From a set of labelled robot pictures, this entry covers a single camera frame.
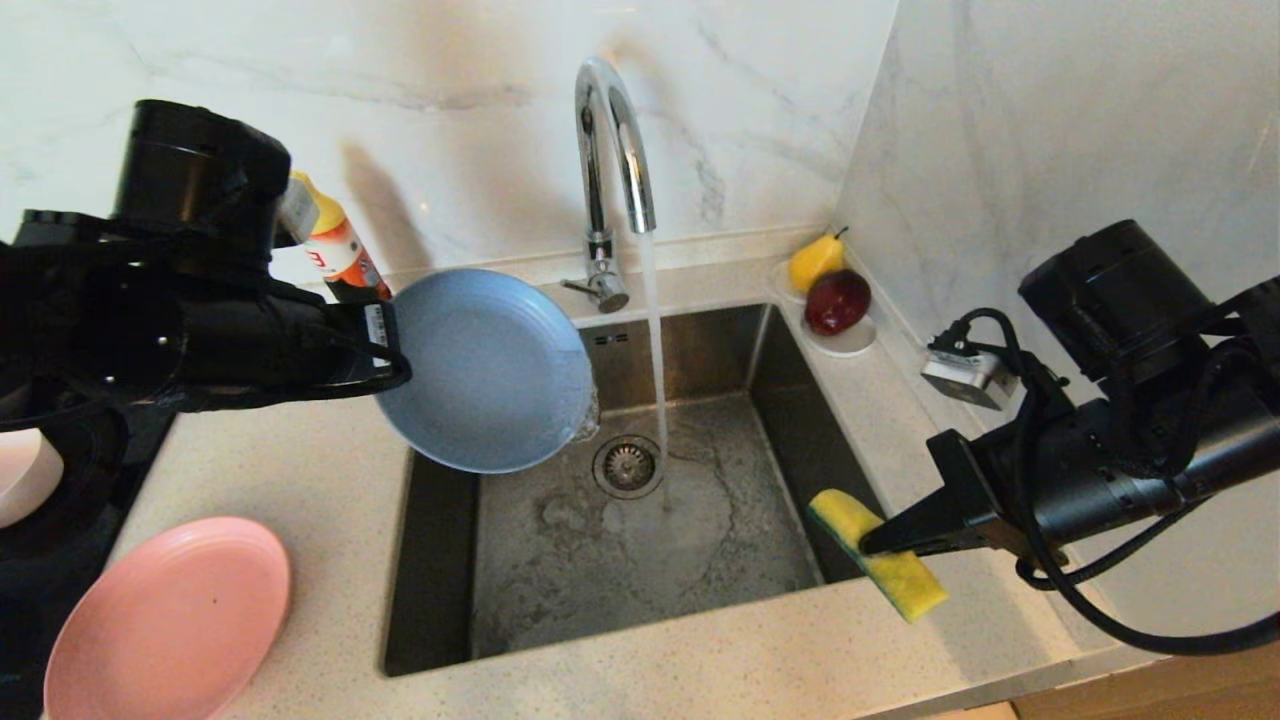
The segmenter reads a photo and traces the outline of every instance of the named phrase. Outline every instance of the blue plate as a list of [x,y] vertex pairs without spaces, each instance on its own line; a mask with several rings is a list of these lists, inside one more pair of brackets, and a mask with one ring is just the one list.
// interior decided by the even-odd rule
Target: blue plate
[[413,378],[378,395],[419,452],[471,473],[513,473],[564,447],[591,409],[573,323],[511,275],[445,270],[393,300]]

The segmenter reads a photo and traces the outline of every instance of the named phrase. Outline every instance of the marble wall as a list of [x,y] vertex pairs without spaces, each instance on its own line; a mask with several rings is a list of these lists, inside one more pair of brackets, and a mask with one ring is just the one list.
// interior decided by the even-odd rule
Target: marble wall
[[0,237],[28,206],[108,213],[131,106],[164,97],[284,142],[384,272],[577,250],[591,54],[637,105],[660,240],[823,223],[896,5],[4,3]]
[[[1016,295],[1078,237],[1135,218],[1215,301],[1280,273],[1277,35],[1274,0],[904,0],[836,213],[850,247],[916,337],[1002,307],[1083,400]],[[1100,584],[1146,629],[1254,620],[1277,512],[1280,478],[1224,493]]]

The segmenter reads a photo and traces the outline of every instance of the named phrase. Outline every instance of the yellow bottle cap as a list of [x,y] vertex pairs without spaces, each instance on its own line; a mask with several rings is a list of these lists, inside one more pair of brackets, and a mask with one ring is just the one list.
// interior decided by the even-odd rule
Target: yellow bottle cap
[[300,170],[293,170],[289,173],[289,177],[301,182],[302,186],[307,188],[307,193],[311,195],[311,200],[316,204],[316,209],[320,210],[320,215],[316,218],[316,224],[311,228],[311,234],[326,233],[340,225],[342,222],[347,219],[347,213],[343,211],[342,205],[339,205],[333,197],[329,197],[316,190],[316,186],[311,183],[310,176]]

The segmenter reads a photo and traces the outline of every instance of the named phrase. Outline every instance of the white dish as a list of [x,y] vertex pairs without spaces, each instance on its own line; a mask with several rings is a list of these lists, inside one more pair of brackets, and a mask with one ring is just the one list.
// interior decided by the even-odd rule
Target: white dish
[[801,307],[800,327],[809,345],[832,357],[852,357],[864,352],[876,342],[876,320],[872,320],[870,315],[863,315],[863,319],[858,320],[854,327],[840,334],[827,337],[809,329],[809,323],[804,322],[804,307]]
[[769,284],[773,287],[773,293],[783,300],[790,300],[796,305],[804,307],[805,296],[800,293],[795,286],[791,284],[791,260],[783,260],[769,270]]
[[63,456],[37,428],[0,433],[0,528],[31,515],[63,479]]

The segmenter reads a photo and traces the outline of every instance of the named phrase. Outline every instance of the stainless steel sink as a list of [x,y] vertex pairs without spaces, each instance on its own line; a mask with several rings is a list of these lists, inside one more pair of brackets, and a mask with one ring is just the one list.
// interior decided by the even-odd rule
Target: stainless steel sink
[[644,322],[581,333],[602,409],[593,439],[509,475],[413,457],[388,675],[860,575],[797,511],[828,487],[881,509],[777,310],[675,315],[662,333],[664,473]]

